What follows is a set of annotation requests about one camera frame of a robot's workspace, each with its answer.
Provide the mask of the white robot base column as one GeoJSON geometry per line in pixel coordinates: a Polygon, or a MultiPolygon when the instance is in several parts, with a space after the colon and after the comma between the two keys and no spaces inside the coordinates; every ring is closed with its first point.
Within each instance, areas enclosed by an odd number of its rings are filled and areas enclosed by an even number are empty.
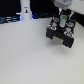
{"type": "Polygon", "coordinates": [[[30,9],[30,0],[20,0],[21,2],[21,19],[31,20],[32,12],[30,9]]]}

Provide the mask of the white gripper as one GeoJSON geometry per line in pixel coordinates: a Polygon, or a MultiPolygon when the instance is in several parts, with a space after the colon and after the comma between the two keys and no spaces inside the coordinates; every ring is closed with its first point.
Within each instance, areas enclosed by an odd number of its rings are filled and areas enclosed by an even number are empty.
{"type": "MultiPolygon", "coordinates": [[[[70,5],[70,3],[71,2],[54,2],[54,5],[56,6],[56,7],[58,7],[58,8],[61,8],[61,9],[63,9],[63,10],[67,10],[68,9],[68,6],[70,5]]],[[[57,9],[57,10],[55,10],[54,11],[54,13],[53,13],[53,16],[52,16],[52,19],[53,19],[53,21],[55,21],[55,22],[59,22],[59,9],[57,9]]],[[[72,17],[72,11],[70,11],[69,13],[68,13],[68,19],[67,19],[67,21],[70,21],[71,20],[71,17],[72,17]]]]}

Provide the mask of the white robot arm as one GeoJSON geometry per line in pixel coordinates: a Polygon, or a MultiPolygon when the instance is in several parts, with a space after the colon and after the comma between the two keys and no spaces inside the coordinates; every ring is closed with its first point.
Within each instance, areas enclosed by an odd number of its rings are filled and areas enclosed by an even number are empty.
{"type": "Polygon", "coordinates": [[[72,0],[54,0],[53,3],[56,6],[53,18],[57,22],[66,22],[71,14],[71,10],[68,6],[71,4],[72,0]]]}

